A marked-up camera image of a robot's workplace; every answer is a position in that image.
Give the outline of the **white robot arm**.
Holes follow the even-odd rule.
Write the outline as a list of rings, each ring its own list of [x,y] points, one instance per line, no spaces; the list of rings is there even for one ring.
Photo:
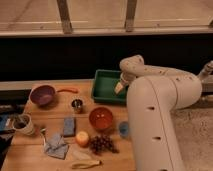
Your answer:
[[[140,55],[120,61],[116,93],[127,91],[126,105],[136,171],[185,171],[171,112],[193,105],[213,60],[199,74],[147,65]]]

